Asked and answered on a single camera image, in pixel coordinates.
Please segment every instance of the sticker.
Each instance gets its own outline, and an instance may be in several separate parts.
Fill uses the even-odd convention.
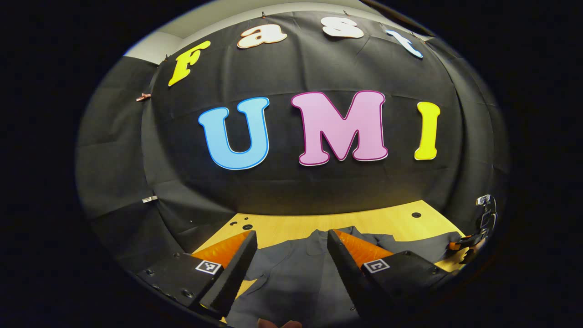
[[[387,262],[383,261],[382,259],[366,262],[363,264],[364,264],[364,267],[370,273],[376,273],[376,272],[390,268],[390,266],[387,264]]]
[[[217,271],[219,271],[220,268],[220,264],[219,263],[215,263],[215,262],[211,262],[211,261],[202,261],[197,267],[196,269],[198,271],[202,271],[204,273],[208,273],[208,274],[216,274]]]
[[[269,139],[264,109],[268,105],[269,99],[265,97],[250,98],[237,105],[237,110],[244,113],[247,118],[251,139],[251,146],[244,152],[234,152],[229,145],[224,124],[224,119],[229,116],[227,108],[211,109],[198,117],[198,123],[205,129],[210,157],[217,165],[228,170],[244,170],[256,166],[265,159],[269,151]]]
[[[280,42],[287,37],[287,34],[282,33],[282,28],[279,25],[267,24],[248,29],[241,33],[241,37],[243,39],[239,40],[237,47],[246,49],[262,43]]]
[[[352,156],[356,160],[384,159],[388,150],[382,137],[382,104],[385,96],[376,91],[359,91],[343,118],[332,102],[321,92],[306,92],[294,96],[291,104],[301,111],[304,124],[304,153],[300,163],[305,166],[327,163],[330,155],[322,147],[322,136],[339,160],[345,160],[358,133],[359,144]]]
[[[419,148],[415,151],[416,160],[429,160],[437,156],[437,117],[441,113],[439,107],[434,103],[420,102],[417,109],[421,113],[421,141]]]
[[[188,50],[176,58],[176,67],[174,68],[174,75],[168,82],[168,86],[172,86],[176,82],[184,79],[190,74],[189,65],[194,65],[201,56],[201,49],[206,49],[210,46],[210,41],[204,41],[198,46]]]
[[[399,33],[395,32],[395,31],[386,30],[385,32],[387,32],[389,35],[394,36],[397,39],[397,41],[399,41],[399,43],[401,43],[401,45],[404,46],[405,49],[407,49],[408,52],[412,53],[414,56],[417,56],[419,58],[423,58],[423,55],[420,52],[413,49],[413,47],[411,46],[411,41],[402,37]]]
[[[364,36],[364,32],[356,27],[356,23],[348,18],[342,17],[324,17],[320,20],[322,30],[329,36],[353,37],[359,38]]]

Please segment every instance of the letter m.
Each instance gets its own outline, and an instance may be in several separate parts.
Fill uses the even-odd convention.
[[[376,91],[359,91],[354,95],[346,118],[321,92],[294,96],[291,104],[301,111],[304,123],[304,153],[300,163],[306,166],[325,164],[330,155],[322,147],[322,135],[339,160],[345,160],[356,134],[359,145],[352,153],[356,160],[370,161],[387,157],[382,140],[382,104],[385,96]]]

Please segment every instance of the screw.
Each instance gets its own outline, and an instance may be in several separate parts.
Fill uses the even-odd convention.
[[[182,294],[183,294],[184,296],[188,297],[188,298],[193,298],[193,297],[194,297],[194,294],[193,294],[193,293],[191,293],[191,292],[189,292],[187,289],[183,289],[183,290],[182,290]]]

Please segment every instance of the black fabric backdrop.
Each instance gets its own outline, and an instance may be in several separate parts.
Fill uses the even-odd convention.
[[[330,37],[327,12],[289,12],[214,32],[156,65],[123,57],[93,95],[79,132],[76,177],[95,231],[126,268],[138,270],[164,254],[193,252],[236,212],[314,215],[371,210],[424,200],[463,232],[473,232],[475,198],[505,197],[508,154],[499,108],[476,72],[439,39],[426,43],[407,32],[351,16],[360,39]],[[240,34],[277,24],[287,38],[239,49]],[[397,30],[423,53],[411,55],[385,30]],[[168,87],[175,59],[203,41],[191,73]],[[361,90],[383,93],[388,156],[359,162],[332,154],[321,166],[298,162],[304,152],[294,95],[324,92],[344,116]],[[136,102],[140,94],[152,98]],[[269,154],[258,166],[231,171],[215,164],[198,116],[227,107],[229,143],[245,151],[249,135],[236,106],[267,97]],[[434,160],[417,161],[420,101],[441,109]],[[357,145],[353,141],[351,150]],[[157,195],[151,204],[141,199]],[[128,211],[148,208],[147,214]],[[124,233],[112,233],[121,229]],[[158,245],[156,250],[150,245]]]

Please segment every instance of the gray garment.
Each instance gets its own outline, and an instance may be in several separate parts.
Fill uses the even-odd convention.
[[[354,226],[338,229],[398,253],[411,250],[435,263],[445,256],[449,242],[459,240],[449,232],[414,242],[396,242],[392,235],[360,233]],[[314,231],[308,238],[288,240],[258,249],[245,280],[257,279],[239,296],[229,315],[229,326],[256,328],[259,318],[283,326],[296,320],[309,328],[360,327],[364,323],[352,304],[332,257],[327,231]]]

